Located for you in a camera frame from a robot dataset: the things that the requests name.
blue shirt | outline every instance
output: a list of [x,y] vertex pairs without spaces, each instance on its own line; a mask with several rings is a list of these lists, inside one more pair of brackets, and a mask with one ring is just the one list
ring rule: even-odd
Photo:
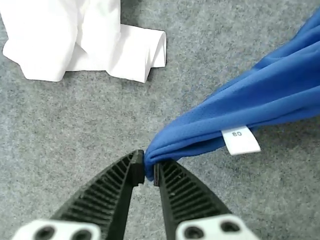
[[146,176],[153,179],[152,167],[159,161],[224,146],[221,130],[254,130],[319,114],[320,8],[291,41],[160,131],[145,152]]

crumpled cloth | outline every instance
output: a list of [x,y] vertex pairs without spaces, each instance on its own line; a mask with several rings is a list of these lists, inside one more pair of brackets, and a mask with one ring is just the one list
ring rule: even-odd
[[145,172],[159,161],[225,145],[222,130],[294,122],[320,115],[320,8],[296,36],[176,118],[150,143]]
[[120,10],[120,0],[0,0],[3,55],[29,80],[85,70],[145,83],[166,65],[166,34],[120,24]]

care label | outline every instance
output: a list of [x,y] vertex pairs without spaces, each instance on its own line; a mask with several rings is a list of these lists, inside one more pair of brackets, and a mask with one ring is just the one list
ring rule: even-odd
[[225,146],[232,156],[261,151],[258,141],[247,126],[222,130],[221,132]]

white towel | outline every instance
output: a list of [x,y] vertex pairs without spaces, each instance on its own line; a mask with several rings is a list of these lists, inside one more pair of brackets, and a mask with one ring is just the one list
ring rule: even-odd
[[165,32],[120,24],[120,0],[0,0],[0,13],[3,55],[29,80],[85,70],[145,83],[166,65]]

carpet floor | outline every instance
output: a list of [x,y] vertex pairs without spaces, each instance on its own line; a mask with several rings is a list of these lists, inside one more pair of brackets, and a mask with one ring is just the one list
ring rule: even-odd
[[[319,0],[122,0],[122,23],[167,34],[167,66],[145,84],[106,72],[26,80],[0,55],[0,236],[47,218],[114,160],[290,40]],[[7,40],[0,21],[0,46]],[[320,117],[268,126],[260,153],[180,161],[263,240],[320,236]],[[164,240],[159,190],[132,196],[127,240]]]

